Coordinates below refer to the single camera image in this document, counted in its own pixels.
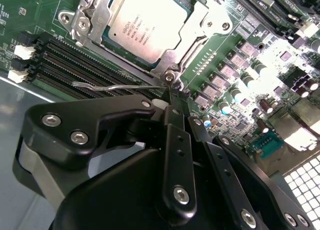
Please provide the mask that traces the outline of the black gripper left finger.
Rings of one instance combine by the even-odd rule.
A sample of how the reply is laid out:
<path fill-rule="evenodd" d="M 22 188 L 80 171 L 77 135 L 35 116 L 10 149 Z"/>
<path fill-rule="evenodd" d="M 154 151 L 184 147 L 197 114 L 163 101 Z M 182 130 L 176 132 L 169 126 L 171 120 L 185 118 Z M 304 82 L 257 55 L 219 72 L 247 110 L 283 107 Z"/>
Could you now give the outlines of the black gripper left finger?
<path fill-rule="evenodd" d="M 58 210 L 76 187 L 140 151 L 159 153 L 155 207 L 165 221 L 189 221 L 197 199 L 191 137 L 181 96 L 142 95 L 31 107 L 22 127 L 22 166 Z"/>

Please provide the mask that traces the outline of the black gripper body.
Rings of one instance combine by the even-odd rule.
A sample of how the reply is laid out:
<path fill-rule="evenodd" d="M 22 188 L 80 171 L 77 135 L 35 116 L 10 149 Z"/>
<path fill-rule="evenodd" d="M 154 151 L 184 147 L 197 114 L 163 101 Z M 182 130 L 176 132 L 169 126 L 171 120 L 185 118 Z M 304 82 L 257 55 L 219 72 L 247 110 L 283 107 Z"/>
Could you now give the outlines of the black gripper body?
<path fill-rule="evenodd" d="M 233 229 L 210 173 L 193 167 L 197 211 L 182 229 Z M 57 229 L 172 229 L 158 214 L 160 155 L 138 152 L 71 191 L 56 213 Z"/>

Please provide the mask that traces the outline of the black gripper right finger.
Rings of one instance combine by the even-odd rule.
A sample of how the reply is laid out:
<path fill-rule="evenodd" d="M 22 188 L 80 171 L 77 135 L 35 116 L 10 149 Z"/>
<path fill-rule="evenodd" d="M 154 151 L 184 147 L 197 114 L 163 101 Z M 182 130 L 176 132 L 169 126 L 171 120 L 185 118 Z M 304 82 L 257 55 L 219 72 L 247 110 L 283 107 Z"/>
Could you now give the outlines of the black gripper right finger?
<path fill-rule="evenodd" d="M 303 209 L 237 145 L 223 135 L 210 137 L 187 96 L 180 96 L 195 154 L 226 206 L 220 220 L 226 229 L 314 229 Z"/>

